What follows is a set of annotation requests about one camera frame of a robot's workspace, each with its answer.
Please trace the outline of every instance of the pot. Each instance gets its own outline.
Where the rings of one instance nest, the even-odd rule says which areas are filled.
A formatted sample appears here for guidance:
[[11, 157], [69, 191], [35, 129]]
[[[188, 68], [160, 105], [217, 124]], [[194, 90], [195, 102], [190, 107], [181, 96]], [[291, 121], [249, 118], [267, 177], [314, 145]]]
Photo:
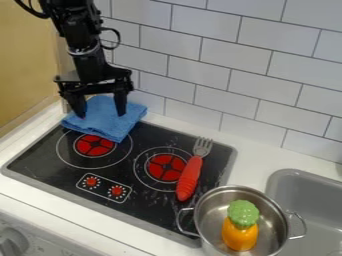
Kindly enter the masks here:
[[[221, 230], [230, 202], [248, 200], [260, 211], [259, 237], [256, 246], [246, 252], [229, 249], [222, 241]], [[197, 233], [182, 228], [185, 212], [193, 212]], [[301, 223], [303, 233], [290, 235], [290, 219], [296, 217]], [[179, 230], [190, 236], [200, 237], [202, 248], [210, 256], [274, 256], [277, 255], [290, 239], [303, 238], [307, 233], [304, 219], [297, 213], [284, 212], [281, 207], [265, 194], [242, 186], [218, 187], [208, 191], [197, 202], [195, 208], [183, 208], [176, 219]]]

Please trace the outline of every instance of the silver fork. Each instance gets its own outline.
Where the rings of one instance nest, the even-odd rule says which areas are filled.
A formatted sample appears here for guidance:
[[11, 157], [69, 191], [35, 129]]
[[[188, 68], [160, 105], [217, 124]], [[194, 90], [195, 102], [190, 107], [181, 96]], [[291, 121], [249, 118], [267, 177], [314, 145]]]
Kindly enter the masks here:
[[178, 200], [185, 201], [194, 193], [201, 174], [203, 158], [210, 153], [213, 144], [213, 140], [197, 138], [193, 148], [194, 156], [190, 158], [177, 183], [176, 195]]

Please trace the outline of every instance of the red fork handle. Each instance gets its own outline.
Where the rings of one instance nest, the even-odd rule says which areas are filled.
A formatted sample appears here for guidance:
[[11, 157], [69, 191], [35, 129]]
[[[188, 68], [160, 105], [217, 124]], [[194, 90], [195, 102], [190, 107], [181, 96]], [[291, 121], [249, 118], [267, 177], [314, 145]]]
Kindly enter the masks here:
[[179, 201], [183, 202], [189, 199], [194, 193], [201, 174], [202, 164], [203, 160], [201, 157], [193, 156], [185, 166], [176, 188], [176, 195]]

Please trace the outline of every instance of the black stovetop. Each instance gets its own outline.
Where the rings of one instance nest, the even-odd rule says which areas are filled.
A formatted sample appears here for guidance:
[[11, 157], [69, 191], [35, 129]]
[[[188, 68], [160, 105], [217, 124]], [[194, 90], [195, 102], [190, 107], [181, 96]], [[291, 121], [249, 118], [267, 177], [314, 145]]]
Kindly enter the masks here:
[[[177, 212], [193, 207], [205, 192], [225, 184], [235, 155], [233, 148], [215, 143], [204, 159], [194, 196], [179, 202], [176, 183], [195, 140], [138, 123], [122, 143], [115, 144], [58, 126], [12, 161], [4, 174], [183, 242], [189, 238], [177, 229]], [[184, 221], [194, 231], [191, 221]]]

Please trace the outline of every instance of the white countertop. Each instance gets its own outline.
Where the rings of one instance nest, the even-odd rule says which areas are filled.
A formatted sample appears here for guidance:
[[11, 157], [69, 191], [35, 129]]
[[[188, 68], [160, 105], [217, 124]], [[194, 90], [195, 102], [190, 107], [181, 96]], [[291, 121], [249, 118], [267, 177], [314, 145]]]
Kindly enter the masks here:
[[[63, 117], [60, 105], [52, 105], [2, 138], [0, 166]], [[152, 113], [144, 120], [192, 135], [211, 137], [234, 147], [238, 151], [238, 156], [229, 184], [264, 191], [268, 177], [284, 168], [301, 169], [342, 181], [342, 166], [332, 162], [203, 129]], [[83, 246], [91, 247], [104, 255], [203, 255], [200, 249], [180, 245], [3, 175], [0, 175], [0, 210]]]

